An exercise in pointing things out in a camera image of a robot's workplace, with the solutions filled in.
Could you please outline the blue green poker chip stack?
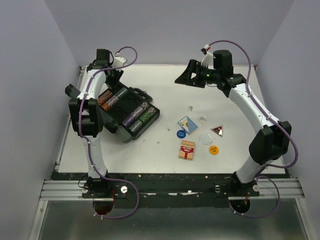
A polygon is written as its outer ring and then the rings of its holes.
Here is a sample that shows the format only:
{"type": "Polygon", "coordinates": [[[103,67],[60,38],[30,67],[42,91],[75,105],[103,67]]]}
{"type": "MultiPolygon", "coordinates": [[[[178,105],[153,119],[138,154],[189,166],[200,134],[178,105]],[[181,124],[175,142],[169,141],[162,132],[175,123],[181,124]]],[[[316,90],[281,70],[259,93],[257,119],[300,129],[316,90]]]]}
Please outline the blue green poker chip stack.
{"type": "Polygon", "coordinates": [[[125,96],[128,92],[128,89],[126,87],[123,87],[121,90],[119,90],[115,95],[120,99],[123,96],[125,96]]]}

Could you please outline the brown white poker chip stack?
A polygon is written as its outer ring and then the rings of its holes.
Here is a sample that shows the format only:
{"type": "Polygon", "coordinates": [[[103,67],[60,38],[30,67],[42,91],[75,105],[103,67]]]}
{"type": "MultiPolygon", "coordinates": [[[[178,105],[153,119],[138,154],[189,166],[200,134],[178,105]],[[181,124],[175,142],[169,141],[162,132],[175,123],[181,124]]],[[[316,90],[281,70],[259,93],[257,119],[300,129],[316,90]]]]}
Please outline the brown white poker chip stack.
{"type": "Polygon", "coordinates": [[[117,101],[119,100],[118,96],[114,95],[108,99],[101,107],[107,111],[109,110],[117,101]]]}

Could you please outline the black poker chip case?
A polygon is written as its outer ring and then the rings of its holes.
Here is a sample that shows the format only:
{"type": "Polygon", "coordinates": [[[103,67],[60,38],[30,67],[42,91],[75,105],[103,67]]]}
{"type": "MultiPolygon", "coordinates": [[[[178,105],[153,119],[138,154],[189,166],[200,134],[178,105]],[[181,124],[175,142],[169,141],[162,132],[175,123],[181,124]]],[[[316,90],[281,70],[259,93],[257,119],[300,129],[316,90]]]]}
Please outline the black poker chip case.
{"type": "Polygon", "coordinates": [[[152,104],[152,97],[139,88],[127,87],[121,82],[112,89],[106,91],[112,92],[112,97],[122,88],[127,88],[128,92],[107,111],[98,104],[98,100],[88,106],[84,104],[84,109],[89,110],[89,116],[82,116],[82,134],[95,137],[98,131],[105,127],[110,133],[119,135],[122,142],[128,143],[138,139],[144,131],[150,127],[160,116],[160,110],[152,104]],[[122,122],[143,102],[148,103],[148,108],[134,120],[136,122],[150,107],[155,108],[156,113],[136,132],[131,132],[129,128],[134,124],[125,127],[122,122]]]}

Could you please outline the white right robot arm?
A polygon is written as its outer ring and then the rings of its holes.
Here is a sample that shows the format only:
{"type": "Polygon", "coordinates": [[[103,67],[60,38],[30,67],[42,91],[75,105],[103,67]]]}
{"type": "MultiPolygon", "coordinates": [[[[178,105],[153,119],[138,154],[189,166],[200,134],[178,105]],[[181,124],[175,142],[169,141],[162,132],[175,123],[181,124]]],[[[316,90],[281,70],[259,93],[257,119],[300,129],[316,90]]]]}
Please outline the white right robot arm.
{"type": "Polygon", "coordinates": [[[280,121],[255,100],[247,87],[247,80],[240,73],[234,73],[232,54],[229,50],[216,50],[210,54],[213,69],[204,63],[191,59],[185,71],[174,81],[176,84],[204,88],[215,84],[223,94],[242,111],[255,132],[249,145],[249,157],[232,175],[230,191],[241,196],[248,190],[248,183],[274,160],[287,153],[292,126],[280,121]]]}

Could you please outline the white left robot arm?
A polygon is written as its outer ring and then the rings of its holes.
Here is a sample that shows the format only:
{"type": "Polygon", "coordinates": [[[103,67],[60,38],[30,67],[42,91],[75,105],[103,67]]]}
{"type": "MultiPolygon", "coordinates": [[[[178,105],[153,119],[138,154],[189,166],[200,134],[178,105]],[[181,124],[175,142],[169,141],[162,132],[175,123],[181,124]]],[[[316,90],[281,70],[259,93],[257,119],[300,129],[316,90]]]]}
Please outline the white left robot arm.
{"type": "Polygon", "coordinates": [[[107,49],[97,49],[95,60],[87,67],[87,80],[83,90],[72,85],[65,89],[73,130],[81,138],[88,162],[86,184],[83,187],[91,195],[104,198],[110,194],[111,185],[104,179],[108,170],[103,160],[101,132],[106,120],[98,102],[103,85],[113,89],[123,74],[116,69],[117,59],[107,49]]]}

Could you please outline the purple chip row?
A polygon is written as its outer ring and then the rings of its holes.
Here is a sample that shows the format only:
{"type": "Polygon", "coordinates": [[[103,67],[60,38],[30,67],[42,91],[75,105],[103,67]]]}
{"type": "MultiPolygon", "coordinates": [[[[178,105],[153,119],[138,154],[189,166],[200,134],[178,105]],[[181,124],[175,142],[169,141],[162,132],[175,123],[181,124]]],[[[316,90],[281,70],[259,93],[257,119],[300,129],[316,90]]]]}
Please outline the purple chip row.
{"type": "Polygon", "coordinates": [[[125,127],[128,127],[130,124],[132,124],[147,108],[149,107],[149,104],[144,101],[142,104],[140,104],[123,122],[122,124],[125,127]]]}

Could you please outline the blue playing card deck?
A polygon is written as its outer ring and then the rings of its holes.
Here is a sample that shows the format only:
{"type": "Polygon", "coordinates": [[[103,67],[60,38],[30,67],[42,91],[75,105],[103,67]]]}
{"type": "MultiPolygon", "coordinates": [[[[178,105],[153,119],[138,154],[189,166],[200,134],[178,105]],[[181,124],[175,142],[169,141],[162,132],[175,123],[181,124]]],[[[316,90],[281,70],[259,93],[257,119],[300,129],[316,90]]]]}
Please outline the blue playing card deck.
{"type": "Polygon", "coordinates": [[[180,119],[177,124],[181,127],[182,130],[186,132],[187,135],[192,134],[195,130],[198,129],[198,125],[188,116],[180,119]]]}

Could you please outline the green blue chip row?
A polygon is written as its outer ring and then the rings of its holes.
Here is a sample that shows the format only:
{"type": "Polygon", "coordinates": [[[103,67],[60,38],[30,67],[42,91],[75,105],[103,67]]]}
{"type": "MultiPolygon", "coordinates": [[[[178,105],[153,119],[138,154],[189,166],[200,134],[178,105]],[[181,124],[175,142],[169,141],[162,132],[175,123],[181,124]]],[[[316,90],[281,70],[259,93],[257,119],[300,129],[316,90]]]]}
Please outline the green blue chip row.
{"type": "Polygon", "coordinates": [[[156,109],[154,107],[150,107],[136,122],[133,123],[129,130],[133,133],[137,132],[155,113],[156,109]]]}

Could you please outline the blue small blind button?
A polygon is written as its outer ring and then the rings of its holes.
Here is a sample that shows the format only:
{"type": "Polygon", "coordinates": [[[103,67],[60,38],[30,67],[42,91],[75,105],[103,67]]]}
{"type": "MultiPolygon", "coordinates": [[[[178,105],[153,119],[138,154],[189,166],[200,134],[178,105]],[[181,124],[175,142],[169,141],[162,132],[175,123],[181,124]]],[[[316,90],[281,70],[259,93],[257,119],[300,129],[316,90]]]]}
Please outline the blue small blind button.
{"type": "Polygon", "coordinates": [[[179,139],[184,139],[186,137],[186,132],[184,130],[178,130],[177,133],[176,133],[176,136],[179,138],[179,139]]]}

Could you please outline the red triangular plaque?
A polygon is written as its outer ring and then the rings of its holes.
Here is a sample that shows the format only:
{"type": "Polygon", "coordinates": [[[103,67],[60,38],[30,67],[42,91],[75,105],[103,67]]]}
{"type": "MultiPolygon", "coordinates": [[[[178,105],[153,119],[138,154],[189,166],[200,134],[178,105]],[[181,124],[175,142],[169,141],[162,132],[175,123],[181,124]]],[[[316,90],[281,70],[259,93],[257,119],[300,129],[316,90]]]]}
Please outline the red triangular plaque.
{"type": "Polygon", "coordinates": [[[216,133],[218,136],[223,137],[223,125],[218,125],[215,127],[212,127],[210,129],[211,131],[213,131],[214,133],[216,133]]]}

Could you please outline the clear round dealer button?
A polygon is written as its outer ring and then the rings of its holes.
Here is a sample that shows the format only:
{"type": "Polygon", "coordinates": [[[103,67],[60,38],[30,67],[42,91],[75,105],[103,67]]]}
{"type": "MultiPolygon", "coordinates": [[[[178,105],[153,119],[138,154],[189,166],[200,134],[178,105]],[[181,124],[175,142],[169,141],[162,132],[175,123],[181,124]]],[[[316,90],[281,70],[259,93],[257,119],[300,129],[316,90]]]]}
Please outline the clear round dealer button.
{"type": "Polygon", "coordinates": [[[208,133],[202,133],[199,136],[199,142],[203,145],[210,145],[212,142],[212,137],[208,133]]]}

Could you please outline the red playing card deck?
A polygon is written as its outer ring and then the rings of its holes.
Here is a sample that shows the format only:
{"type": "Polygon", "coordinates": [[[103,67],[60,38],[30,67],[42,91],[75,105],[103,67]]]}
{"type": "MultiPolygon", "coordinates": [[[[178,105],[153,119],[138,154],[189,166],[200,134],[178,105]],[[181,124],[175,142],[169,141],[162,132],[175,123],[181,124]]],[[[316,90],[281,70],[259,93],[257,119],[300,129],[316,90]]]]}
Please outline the red playing card deck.
{"type": "Polygon", "coordinates": [[[179,158],[192,160],[194,156],[195,143],[192,141],[182,140],[179,151],[179,158]]]}

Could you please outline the orange big blind button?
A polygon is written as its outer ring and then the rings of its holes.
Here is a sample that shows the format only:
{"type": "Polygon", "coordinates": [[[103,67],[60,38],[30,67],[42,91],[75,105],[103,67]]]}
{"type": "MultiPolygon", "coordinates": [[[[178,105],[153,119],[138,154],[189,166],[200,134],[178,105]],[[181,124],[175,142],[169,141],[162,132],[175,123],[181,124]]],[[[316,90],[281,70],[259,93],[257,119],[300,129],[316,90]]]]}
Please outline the orange big blind button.
{"type": "Polygon", "coordinates": [[[220,152],[219,148],[215,145],[209,147],[209,153],[212,155],[217,155],[220,152]]]}

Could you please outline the black mounting rail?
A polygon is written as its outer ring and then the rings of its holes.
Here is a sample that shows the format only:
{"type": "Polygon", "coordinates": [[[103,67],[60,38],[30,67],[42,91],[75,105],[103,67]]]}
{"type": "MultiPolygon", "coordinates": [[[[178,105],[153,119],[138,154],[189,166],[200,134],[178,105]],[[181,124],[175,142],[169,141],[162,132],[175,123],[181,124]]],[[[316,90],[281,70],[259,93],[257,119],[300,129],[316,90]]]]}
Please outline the black mounting rail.
{"type": "Polygon", "coordinates": [[[226,208],[229,200],[260,195],[255,183],[233,190],[230,174],[109,173],[109,180],[54,172],[47,190],[57,200],[86,200],[116,208],[226,208]]]}

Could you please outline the aluminium frame rail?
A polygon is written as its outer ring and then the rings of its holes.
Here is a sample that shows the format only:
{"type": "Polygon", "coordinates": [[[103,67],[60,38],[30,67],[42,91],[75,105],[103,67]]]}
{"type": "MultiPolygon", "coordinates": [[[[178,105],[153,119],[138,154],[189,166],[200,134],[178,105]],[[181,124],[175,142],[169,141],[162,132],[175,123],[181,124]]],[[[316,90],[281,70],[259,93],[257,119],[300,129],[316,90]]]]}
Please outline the aluminium frame rail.
{"type": "Polygon", "coordinates": [[[264,199],[277,199],[278,192],[281,199],[305,198],[302,185],[297,178],[277,178],[272,182],[267,179],[259,179],[259,197],[264,199]]]}

